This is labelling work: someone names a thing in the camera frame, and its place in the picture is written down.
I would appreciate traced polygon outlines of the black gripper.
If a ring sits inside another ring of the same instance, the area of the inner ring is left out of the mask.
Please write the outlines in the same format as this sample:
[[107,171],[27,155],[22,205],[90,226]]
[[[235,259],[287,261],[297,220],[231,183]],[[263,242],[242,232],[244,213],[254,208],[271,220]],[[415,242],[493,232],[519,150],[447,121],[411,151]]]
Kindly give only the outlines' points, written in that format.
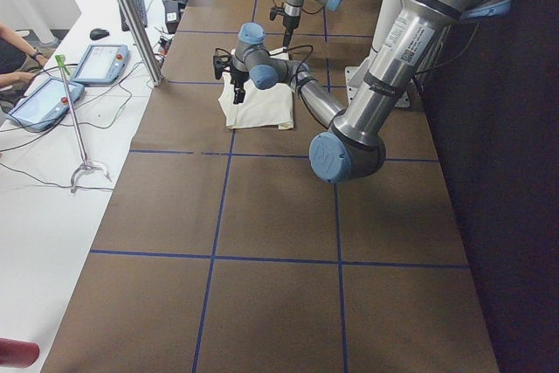
[[249,79],[249,73],[244,68],[244,64],[232,58],[230,63],[231,84],[234,87],[233,104],[238,105],[245,100],[245,82]]
[[300,15],[291,16],[287,13],[283,14],[282,24],[285,28],[285,33],[282,41],[282,45],[288,48],[293,37],[293,32],[299,27]]

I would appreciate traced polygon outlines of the person forearm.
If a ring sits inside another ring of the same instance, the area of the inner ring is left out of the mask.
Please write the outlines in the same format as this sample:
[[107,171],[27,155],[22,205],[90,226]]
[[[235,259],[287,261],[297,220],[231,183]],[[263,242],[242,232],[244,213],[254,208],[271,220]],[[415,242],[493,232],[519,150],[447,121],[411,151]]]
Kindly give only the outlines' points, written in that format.
[[27,56],[35,60],[41,66],[45,66],[48,58],[35,47],[30,45],[25,39],[18,35],[14,30],[5,24],[1,24],[1,39],[13,45],[19,51],[25,53]]

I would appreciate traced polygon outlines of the person hand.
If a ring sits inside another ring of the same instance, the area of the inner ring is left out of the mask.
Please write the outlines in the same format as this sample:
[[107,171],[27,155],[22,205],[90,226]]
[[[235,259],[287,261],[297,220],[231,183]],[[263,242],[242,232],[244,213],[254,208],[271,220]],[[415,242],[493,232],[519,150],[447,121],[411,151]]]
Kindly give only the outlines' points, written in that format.
[[10,82],[9,85],[12,84],[30,84],[34,77],[34,73],[29,72],[13,72],[9,74]]

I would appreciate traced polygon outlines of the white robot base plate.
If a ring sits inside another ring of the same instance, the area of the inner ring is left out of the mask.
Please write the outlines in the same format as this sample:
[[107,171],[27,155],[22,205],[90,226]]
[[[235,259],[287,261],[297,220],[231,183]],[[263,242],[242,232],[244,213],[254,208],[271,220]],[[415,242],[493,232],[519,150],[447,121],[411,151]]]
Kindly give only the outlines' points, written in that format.
[[382,80],[369,77],[369,70],[360,66],[347,66],[344,70],[348,101],[357,95],[361,84],[370,81],[369,90],[396,100],[395,107],[411,109],[411,99],[405,88],[391,86]]

